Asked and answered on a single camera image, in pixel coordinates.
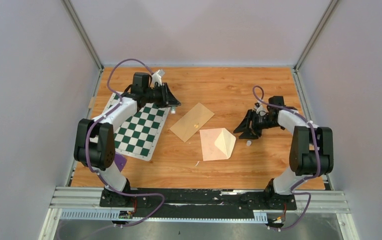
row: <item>purple object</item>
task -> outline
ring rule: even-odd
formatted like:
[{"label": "purple object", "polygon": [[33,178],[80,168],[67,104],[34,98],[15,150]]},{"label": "purple object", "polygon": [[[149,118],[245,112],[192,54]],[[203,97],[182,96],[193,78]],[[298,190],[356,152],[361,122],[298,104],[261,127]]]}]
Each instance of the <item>purple object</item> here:
[{"label": "purple object", "polygon": [[116,164],[120,172],[122,172],[124,166],[126,166],[126,162],[127,159],[123,155],[118,153],[114,155],[114,163]]}]

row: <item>green and white checkerboard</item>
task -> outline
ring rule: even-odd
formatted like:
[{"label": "green and white checkerboard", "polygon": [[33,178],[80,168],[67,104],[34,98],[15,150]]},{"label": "green and white checkerboard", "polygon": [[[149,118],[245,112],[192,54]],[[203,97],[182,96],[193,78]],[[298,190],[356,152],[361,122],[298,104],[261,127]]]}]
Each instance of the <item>green and white checkerboard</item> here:
[{"label": "green and white checkerboard", "polygon": [[[112,94],[104,111],[119,102],[119,97]],[[128,118],[114,132],[116,152],[145,161],[150,161],[166,122],[170,108],[156,108],[148,103],[134,116]]]}]

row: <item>checkerboard white border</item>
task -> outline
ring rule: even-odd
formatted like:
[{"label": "checkerboard white border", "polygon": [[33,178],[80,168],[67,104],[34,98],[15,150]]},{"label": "checkerboard white border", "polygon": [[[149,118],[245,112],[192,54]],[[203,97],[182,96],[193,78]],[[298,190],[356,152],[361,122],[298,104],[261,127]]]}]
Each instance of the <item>checkerboard white border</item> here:
[{"label": "checkerboard white border", "polygon": [[[107,105],[106,105],[105,108],[104,108],[104,111],[107,111],[107,110],[108,110],[108,108],[109,108],[110,105],[112,104],[112,101],[114,101],[113,104],[119,102],[119,100],[114,100],[114,96],[115,96],[115,94],[113,93],[113,94],[111,95],[110,99],[108,100]],[[148,153],[148,156],[143,156],[143,155],[138,154],[138,153],[141,153],[141,150],[142,150],[142,147],[139,147],[139,146],[135,146],[133,152],[129,152],[129,151],[125,151],[125,150],[121,150],[121,149],[117,149],[117,148],[116,148],[116,152],[119,153],[119,154],[125,155],[125,156],[129,156],[129,157],[136,158],[136,159],[141,159],[141,160],[144,160],[144,161],[150,161],[151,158],[152,158],[152,154],[154,153],[155,146],[157,145],[158,138],[160,137],[161,131],[162,131],[162,129],[163,129],[164,123],[166,122],[167,115],[169,115],[169,112],[170,112],[170,108],[169,108],[169,107],[164,108],[164,114],[163,114],[163,116],[157,116],[157,115],[156,115],[156,117],[155,117],[155,119],[154,119],[155,122],[157,122],[158,120],[160,120],[160,126],[158,126],[157,129],[155,129],[155,128],[151,128],[151,129],[150,129],[150,133],[149,133],[149,134],[154,135],[155,137],[154,137],[154,141],[152,142],[152,145],[151,145],[151,146],[148,145],[148,144],[150,144],[150,142],[147,142],[147,141],[146,141],[145,144],[144,144],[144,148],[146,148],[146,149],[150,149],[150,150],[149,150],[149,153]],[[155,115],[155,114],[157,113],[157,111],[156,111],[155,109],[152,108],[152,109],[150,110],[150,113]]]}]

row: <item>envelope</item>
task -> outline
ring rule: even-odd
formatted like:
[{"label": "envelope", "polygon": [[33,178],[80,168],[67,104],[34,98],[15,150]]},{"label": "envelope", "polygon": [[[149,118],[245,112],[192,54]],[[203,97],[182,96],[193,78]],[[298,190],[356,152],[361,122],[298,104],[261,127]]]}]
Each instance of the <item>envelope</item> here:
[{"label": "envelope", "polygon": [[203,161],[229,159],[235,146],[236,137],[226,128],[200,130]]}]

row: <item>gray floor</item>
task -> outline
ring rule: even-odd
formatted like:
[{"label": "gray floor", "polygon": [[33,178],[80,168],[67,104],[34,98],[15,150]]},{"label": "gray floor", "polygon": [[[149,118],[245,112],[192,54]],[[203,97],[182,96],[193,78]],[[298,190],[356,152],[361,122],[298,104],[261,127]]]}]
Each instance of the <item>gray floor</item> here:
[{"label": "gray floor", "polygon": [[[287,214],[287,223],[297,218]],[[59,236],[62,240],[81,240],[95,230],[111,225],[110,221],[62,220]],[[264,224],[242,223],[179,223],[143,222],[124,229],[109,228],[86,237],[87,240],[342,240],[335,214],[311,213],[293,229],[274,232]]]}]

